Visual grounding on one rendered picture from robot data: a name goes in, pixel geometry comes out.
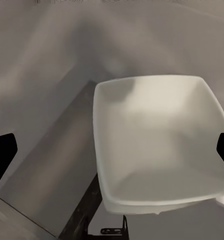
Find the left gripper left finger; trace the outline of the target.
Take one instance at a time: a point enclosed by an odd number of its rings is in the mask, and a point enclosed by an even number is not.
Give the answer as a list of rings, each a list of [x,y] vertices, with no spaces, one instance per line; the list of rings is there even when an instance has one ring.
[[[18,151],[13,133],[0,136],[0,179]]]

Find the bowl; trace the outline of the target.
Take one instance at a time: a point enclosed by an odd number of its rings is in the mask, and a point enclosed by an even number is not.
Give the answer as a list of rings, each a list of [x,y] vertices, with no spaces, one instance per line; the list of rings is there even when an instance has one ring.
[[[165,206],[224,196],[217,152],[224,110],[198,76],[134,76],[98,83],[93,134],[108,201]]]

